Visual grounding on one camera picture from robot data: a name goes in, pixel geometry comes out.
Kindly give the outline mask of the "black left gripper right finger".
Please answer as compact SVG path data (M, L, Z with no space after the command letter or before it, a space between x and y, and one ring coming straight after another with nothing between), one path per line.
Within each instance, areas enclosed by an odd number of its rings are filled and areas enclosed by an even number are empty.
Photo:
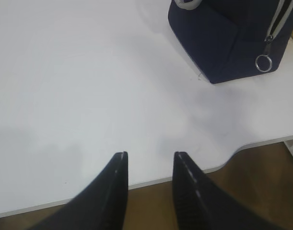
M186 152L174 154L173 202L181 230L278 230L219 188Z

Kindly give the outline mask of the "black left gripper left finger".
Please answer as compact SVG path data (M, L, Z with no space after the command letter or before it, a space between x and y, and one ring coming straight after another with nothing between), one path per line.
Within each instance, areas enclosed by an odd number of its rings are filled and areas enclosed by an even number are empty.
M128 154L115 153L98 176L33 230L121 230L128 201Z

